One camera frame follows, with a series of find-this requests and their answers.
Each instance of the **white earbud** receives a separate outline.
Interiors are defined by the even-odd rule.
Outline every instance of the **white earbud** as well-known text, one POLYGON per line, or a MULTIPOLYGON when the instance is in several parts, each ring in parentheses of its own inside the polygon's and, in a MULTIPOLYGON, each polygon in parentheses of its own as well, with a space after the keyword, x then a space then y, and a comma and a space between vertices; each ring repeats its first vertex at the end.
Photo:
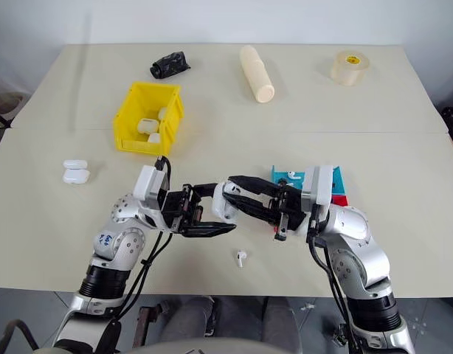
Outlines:
POLYGON ((288 176, 290 179, 300 179, 299 176, 296 176, 296 175, 295 175, 295 172, 294 172, 294 171, 288 171, 288 172, 287 172, 287 176, 288 176))
POLYGON ((245 251, 238 251, 237 259, 238 259, 238 267, 243 268, 243 260, 246 259, 246 252, 245 251))

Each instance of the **tape roll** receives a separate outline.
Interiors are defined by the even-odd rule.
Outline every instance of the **tape roll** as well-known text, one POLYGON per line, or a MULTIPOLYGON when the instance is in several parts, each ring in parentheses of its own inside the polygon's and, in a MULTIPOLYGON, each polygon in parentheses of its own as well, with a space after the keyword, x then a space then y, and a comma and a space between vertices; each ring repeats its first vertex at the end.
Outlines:
POLYGON ((360 52, 345 50, 336 55, 331 78, 340 85, 356 85, 369 68, 369 59, 360 52))

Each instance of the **person's leg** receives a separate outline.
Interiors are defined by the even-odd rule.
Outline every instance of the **person's leg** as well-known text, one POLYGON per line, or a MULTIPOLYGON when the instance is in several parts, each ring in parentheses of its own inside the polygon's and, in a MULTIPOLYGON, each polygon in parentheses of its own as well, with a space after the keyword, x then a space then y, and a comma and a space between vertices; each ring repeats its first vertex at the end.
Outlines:
POLYGON ((294 354, 302 354, 295 315, 285 297, 270 297, 263 317, 261 341, 294 354))
POLYGON ((211 299, 194 297, 176 311, 162 330, 159 341, 178 341, 203 337, 211 313, 211 299))

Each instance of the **cream cylindrical cup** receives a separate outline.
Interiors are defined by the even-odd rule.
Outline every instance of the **cream cylindrical cup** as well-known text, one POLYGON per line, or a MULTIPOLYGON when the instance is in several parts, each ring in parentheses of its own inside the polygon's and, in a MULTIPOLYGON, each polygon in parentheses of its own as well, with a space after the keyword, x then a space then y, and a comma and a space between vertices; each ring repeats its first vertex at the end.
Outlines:
POLYGON ((360 52, 345 50, 336 55, 331 78, 340 85, 352 86, 362 80, 369 67, 369 59, 360 52))
POLYGON ((274 86, 256 49, 252 46, 241 48, 240 61, 255 99, 259 103, 266 103, 272 100, 274 97, 274 86))

